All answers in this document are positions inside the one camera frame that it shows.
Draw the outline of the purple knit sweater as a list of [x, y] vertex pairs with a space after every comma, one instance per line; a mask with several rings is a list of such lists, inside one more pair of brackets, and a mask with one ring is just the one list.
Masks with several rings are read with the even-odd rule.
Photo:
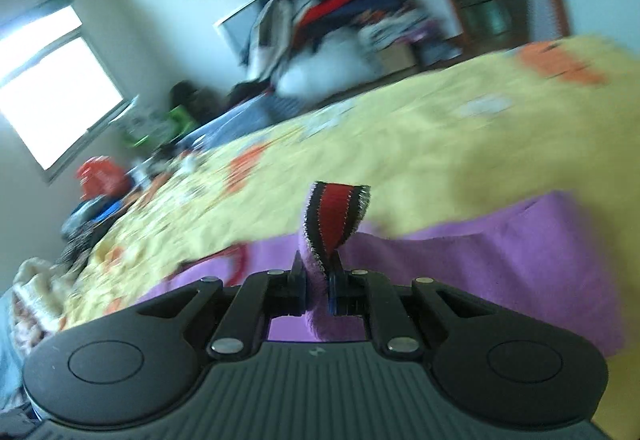
[[326, 301], [331, 253], [346, 269], [384, 274], [396, 285], [430, 277], [472, 295], [565, 328], [605, 356], [623, 348], [620, 298], [582, 209], [566, 192], [529, 198], [468, 221], [447, 222], [400, 238], [364, 222], [365, 186], [317, 182], [295, 234], [230, 246], [185, 263], [144, 295], [168, 293], [206, 276], [228, 286], [302, 258], [310, 283], [308, 311], [271, 322], [279, 342], [341, 342], [364, 336], [356, 317], [333, 316]]

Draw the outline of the pile of dark clothes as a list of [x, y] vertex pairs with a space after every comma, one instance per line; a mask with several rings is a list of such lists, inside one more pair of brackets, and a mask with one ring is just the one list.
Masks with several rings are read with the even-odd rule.
[[442, 23], [419, 0], [257, 0], [258, 15], [241, 53], [246, 79], [269, 81], [301, 51], [317, 51], [329, 34], [348, 29], [365, 48], [422, 44], [446, 51]]

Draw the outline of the grey blue quilted blanket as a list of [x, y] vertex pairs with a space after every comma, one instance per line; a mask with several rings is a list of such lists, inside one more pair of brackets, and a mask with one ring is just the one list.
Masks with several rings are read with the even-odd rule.
[[272, 93], [260, 94], [192, 131], [177, 143], [177, 148], [180, 152], [209, 151], [295, 118], [303, 112], [304, 105], [298, 100]]

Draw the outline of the green plastic stool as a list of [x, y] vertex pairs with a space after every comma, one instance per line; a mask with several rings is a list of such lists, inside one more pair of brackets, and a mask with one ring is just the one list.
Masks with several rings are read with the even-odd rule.
[[167, 116], [175, 122], [179, 134], [188, 134], [196, 128], [195, 120], [182, 105], [172, 108]]

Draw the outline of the orange plastic bag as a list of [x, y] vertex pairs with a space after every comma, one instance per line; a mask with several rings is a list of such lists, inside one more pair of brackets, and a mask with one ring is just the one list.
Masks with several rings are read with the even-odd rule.
[[122, 197], [131, 187], [127, 172], [111, 157], [96, 156], [85, 161], [76, 171], [81, 200], [99, 196]]

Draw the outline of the grey monitor screen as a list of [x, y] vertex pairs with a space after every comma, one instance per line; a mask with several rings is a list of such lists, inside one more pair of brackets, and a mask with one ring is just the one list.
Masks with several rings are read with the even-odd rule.
[[246, 65], [250, 33], [261, 10], [259, 0], [254, 0], [215, 22], [217, 31], [241, 66]]

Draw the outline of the yellow carrot print quilt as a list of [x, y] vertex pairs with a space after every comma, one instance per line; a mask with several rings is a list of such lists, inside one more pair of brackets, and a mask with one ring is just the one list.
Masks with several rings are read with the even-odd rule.
[[93, 248], [65, 328], [134, 304], [183, 260], [292, 233], [311, 184], [365, 184], [367, 223], [400, 236], [567, 191], [608, 258], [591, 274], [538, 279], [537, 297], [587, 311], [612, 293], [626, 345], [596, 415], [639, 434], [639, 56], [600, 36], [533, 43], [378, 88], [176, 161]]

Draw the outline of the window with grey frame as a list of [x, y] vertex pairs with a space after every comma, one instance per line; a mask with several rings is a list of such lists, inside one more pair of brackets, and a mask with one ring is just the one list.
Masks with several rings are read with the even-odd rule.
[[129, 105], [73, 0], [1, 24], [1, 116], [48, 182]]

